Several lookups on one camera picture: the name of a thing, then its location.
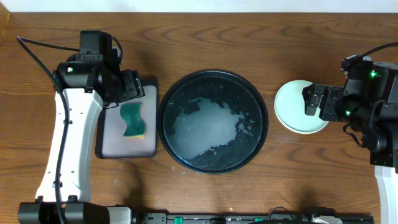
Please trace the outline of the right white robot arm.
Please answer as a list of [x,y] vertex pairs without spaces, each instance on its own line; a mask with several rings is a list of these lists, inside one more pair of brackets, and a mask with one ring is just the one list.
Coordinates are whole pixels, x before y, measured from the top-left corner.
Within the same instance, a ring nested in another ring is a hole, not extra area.
[[343,87],[313,83],[302,90],[304,112],[343,122],[370,152],[382,223],[397,223],[397,64],[352,55],[341,61]]

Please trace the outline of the green yellow sponge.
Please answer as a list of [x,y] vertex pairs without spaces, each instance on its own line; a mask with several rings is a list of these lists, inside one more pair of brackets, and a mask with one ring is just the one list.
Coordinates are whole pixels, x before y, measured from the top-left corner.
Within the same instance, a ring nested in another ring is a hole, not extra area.
[[141,104],[123,104],[120,115],[126,124],[123,136],[128,139],[142,139],[145,136],[146,126],[140,116]]

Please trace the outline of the mint green plate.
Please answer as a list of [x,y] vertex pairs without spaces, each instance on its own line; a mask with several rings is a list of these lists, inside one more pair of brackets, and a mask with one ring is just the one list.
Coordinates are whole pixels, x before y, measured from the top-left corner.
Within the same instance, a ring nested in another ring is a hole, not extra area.
[[295,133],[313,134],[328,124],[328,121],[319,118],[319,108],[314,116],[305,114],[302,91],[311,84],[312,82],[306,80],[294,80],[284,84],[275,96],[274,111],[278,120]]

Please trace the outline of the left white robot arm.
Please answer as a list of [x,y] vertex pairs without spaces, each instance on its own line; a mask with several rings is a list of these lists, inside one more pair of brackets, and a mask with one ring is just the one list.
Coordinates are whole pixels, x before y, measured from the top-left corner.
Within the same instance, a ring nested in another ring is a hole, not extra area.
[[21,203],[20,223],[136,223],[130,207],[91,203],[90,162],[96,124],[110,104],[145,95],[135,70],[119,64],[62,62],[55,80],[56,118],[49,160],[35,201]]

